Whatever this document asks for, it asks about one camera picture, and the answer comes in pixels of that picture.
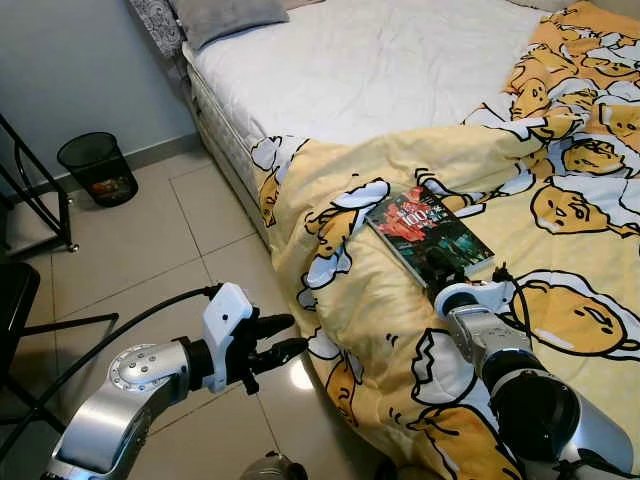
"wires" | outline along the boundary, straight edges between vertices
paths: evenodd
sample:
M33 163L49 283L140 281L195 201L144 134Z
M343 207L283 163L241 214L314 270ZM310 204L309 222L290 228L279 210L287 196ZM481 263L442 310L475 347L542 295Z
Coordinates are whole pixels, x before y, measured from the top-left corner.
M518 284L516 279L513 278L513 275L511 275L511 273L509 273L509 271L507 270L507 262L503 262L500 268L495 269L491 279L494 282L507 281L513 285L514 294L518 295L518 298L520 299L520 303L522 304L522 316L524 317L523 318L524 330L527 335L527 338L529 339L529 342L532 342L531 318L529 317L529 308L527 307L527 299L525 298L524 293L522 292L522 287Z
M42 394L42 396L36 401L35 405L29 410L29 412L22 418L22 421L15 426L15 428L11 431L5 442L0 446L0 462L4 460L4 457L9 453L9 450L13 446L13 444L18 440L22 432L24 432L27 425L38 415L40 409L44 407L44 405L49 401L53 395L64 385L64 383L71 378L71 376L80 370L85 364L87 364L93 357L95 357L101 350L107 347L110 343L116 340L118 337L135 327L138 323L143 321L144 319L150 317L154 313L159 312L160 310L164 310L165 308L174 305L178 302L186 300L191 297L196 297L198 295L205 295L209 297L209 299L213 298L216 292L220 289L221 285L215 285L213 287L204 287L198 288L196 290L189 290L188 292L181 293L180 295L176 295L175 297L171 297L151 308L145 310L144 312L136 315L127 323L122 325L120 328L117 328L105 338L103 338L100 342L98 342L91 350L85 353L82 357L80 357L76 362L69 367L62 375L60 375L55 382L51 384L49 388Z

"black mesh trash can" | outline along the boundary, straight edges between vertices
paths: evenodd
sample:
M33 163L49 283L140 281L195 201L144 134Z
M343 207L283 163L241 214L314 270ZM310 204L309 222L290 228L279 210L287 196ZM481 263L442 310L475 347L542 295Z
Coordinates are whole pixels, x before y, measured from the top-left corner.
M65 143L58 161L98 205L115 207L131 199L138 183L110 133L87 133Z

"white bed sheet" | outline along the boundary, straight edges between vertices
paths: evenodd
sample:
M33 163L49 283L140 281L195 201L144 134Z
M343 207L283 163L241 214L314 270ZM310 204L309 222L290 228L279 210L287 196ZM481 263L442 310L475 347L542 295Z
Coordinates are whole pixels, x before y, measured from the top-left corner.
M545 12L506 0L326 0L187 60L246 147L356 144L462 121L501 90Z

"beige floor tile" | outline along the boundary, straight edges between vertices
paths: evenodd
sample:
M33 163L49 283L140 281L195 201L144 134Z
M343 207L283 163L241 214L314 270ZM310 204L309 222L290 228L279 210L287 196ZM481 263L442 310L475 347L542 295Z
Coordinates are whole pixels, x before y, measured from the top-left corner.
M193 172L207 165L211 165L213 159L204 148L198 148L191 152L178 154L174 157L161 160L138 170L134 170L133 176L138 177L139 174L148 176L153 174L158 179L169 180L170 178ZM101 210L102 208L95 204L89 194L85 190L77 190L71 192L74 200L75 210L72 214L83 211Z
M120 320L117 323L117 326L120 326L132 316L162 300L209 283L202 261L198 259L102 300L73 314L73 317L115 311L120 314ZM187 336L192 340L201 338L202 313L207 302L204 296L181 302L145 320L107 347L95 361L79 371L62 389L63 415L69 418L104 382L109 364L125 348L141 343L166 343L179 336ZM60 372L100 341L107 331L108 324L58 332ZM152 430L157 430L174 421L212 398L213 395L206 390L192 393L186 401L169 408L162 414L153 424Z
M238 388L149 437L130 478L237 480L270 450L256 398Z
M53 253L56 317L83 308L197 257L161 166L136 171L138 194L110 209L72 207L80 251Z
M54 318L51 255L38 255L26 260L26 263L40 274L40 286L27 319L27 326L51 323ZM54 334L41 333L21 338L9 371L31 394L37 396L44 392L57 375ZM57 399L52 399L48 406L57 410ZM0 389L0 415L20 415L26 409L24 403L6 388Z
M41 325L54 320L53 312L53 277L51 269L51 254L45 253L26 260L40 274L40 286L31 306L28 325Z
M0 427L0 441L10 428ZM58 434L44 422L31 423L0 464L2 480L32 480L44 473Z
M202 254L254 231L235 194L214 165L176 177L171 183Z
M301 463L311 479L372 480L384 457L351 431L324 390L313 388L305 363L298 357L258 377L280 451Z
M280 293L267 248L258 234L206 255L204 263L214 283L237 283L262 314L289 311Z
M57 377L54 334L21 338L9 372L33 396L42 394ZM57 398L52 398L47 406L57 412ZM6 388L0 390L0 417L22 415L27 410L27 406Z
M167 158L152 166L162 169L167 178L174 178L209 166L212 162L211 155L204 148L199 148L192 152L181 153L175 157Z

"book cover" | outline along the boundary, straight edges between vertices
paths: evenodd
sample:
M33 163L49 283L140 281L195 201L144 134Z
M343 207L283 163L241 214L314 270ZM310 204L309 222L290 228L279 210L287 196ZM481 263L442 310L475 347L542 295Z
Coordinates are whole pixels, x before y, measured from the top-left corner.
M392 196L367 215L373 229L416 279L429 288L433 252L469 275L493 252L427 188Z

